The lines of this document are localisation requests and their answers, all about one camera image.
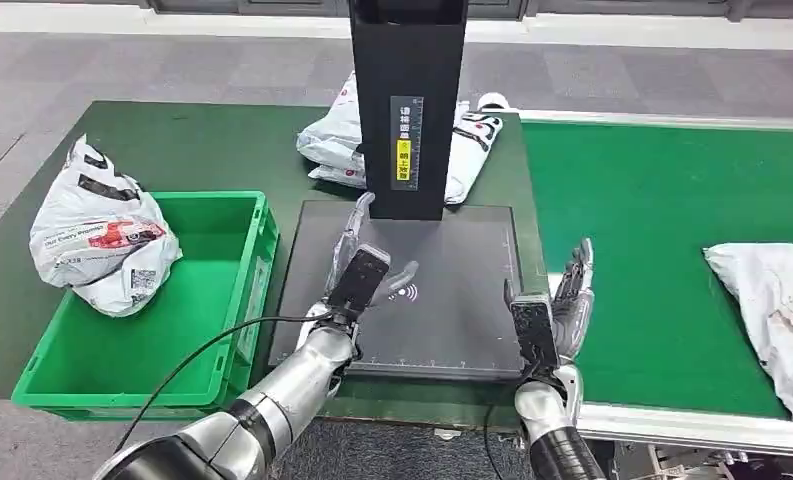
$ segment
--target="crumpled package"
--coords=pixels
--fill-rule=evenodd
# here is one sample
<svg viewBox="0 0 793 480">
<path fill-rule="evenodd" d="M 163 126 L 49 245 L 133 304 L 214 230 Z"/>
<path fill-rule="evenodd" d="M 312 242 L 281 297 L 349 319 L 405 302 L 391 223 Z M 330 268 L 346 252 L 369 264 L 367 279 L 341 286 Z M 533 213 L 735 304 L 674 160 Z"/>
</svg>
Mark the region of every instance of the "crumpled package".
<svg viewBox="0 0 793 480">
<path fill-rule="evenodd" d="M 72 287 L 111 317 L 143 308 L 182 256 L 157 202 L 86 135 L 49 188 L 29 248 L 44 282 Z"/>
<path fill-rule="evenodd" d="M 793 415 L 793 244 L 725 243 L 703 252 L 737 298 L 761 366 Z"/>
<path fill-rule="evenodd" d="M 459 102 L 453 120 L 449 173 L 446 179 L 446 204 L 467 199 L 484 162 L 502 130 L 500 118 L 467 113 L 469 102 Z M 308 176 L 314 179 L 366 188 L 364 156 L 356 151 L 361 143 L 358 91 L 355 73 L 349 76 L 325 117 L 302 130 L 296 149 L 320 164 Z"/>
</svg>

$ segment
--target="green bin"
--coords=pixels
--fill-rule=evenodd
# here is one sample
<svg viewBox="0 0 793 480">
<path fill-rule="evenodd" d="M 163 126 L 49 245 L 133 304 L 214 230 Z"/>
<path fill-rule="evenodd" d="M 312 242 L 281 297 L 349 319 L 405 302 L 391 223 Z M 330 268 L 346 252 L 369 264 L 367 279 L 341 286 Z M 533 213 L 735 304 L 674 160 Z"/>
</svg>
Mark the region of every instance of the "green bin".
<svg viewBox="0 0 793 480">
<path fill-rule="evenodd" d="M 181 360 L 263 312 L 278 228 L 261 192 L 153 193 L 184 257 L 151 302 L 110 318 L 68 291 L 11 397 L 70 420 L 126 420 Z M 242 393 L 258 325 L 218 342 L 173 379 L 147 419 L 192 420 Z"/>
</svg>

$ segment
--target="floor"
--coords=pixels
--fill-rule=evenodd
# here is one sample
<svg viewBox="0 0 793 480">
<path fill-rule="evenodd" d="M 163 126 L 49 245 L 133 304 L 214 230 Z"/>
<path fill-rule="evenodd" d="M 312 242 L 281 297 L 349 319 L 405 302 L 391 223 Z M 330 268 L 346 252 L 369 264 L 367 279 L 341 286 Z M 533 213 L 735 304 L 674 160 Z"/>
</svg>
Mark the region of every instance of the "floor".
<svg viewBox="0 0 793 480">
<path fill-rule="evenodd" d="M 463 65 L 472 101 L 501 91 L 527 109 L 793 117 L 793 51 L 470 43 Z M 328 105 L 351 68 L 336 39 L 0 34 L 0 215 L 93 100 Z M 0 478 L 89 478 L 121 428 L 0 401 Z M 491 443 L 506 478 L 529 475 L 510 444 Z M 316 422 L 275 473 L 492 478 L 480 435 L 339 422 Z"/>
</svg>

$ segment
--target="barcode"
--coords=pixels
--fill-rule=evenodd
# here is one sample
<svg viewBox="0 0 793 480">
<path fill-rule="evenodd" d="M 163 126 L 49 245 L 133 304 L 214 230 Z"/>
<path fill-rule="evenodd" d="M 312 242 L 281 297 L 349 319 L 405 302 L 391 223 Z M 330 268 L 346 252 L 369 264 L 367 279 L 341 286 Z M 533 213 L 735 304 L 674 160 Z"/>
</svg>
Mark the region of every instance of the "barcode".
<svg viewBox="0 0 793 480">
<path fill-rule="evenodd" d="M 131 270 L 132 289 L 152 289 L 157 272 L 154 270 Z"/>
</svg>

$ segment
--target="green conveyor belt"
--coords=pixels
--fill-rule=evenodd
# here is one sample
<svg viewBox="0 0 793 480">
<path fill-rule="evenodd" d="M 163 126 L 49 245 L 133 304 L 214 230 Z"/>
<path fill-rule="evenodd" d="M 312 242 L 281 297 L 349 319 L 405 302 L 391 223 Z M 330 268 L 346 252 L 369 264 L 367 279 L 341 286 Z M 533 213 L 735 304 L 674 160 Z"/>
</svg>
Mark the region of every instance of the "green conveyor belt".
<svg viewBox="0 0 793 480">
<path fill-rule="evenodd" d="M 793 132 L 524 124 L 547 269 L 589 235 L 592 402 L 787 418 L 701 249 L 793 242 Z"/>
</svg>

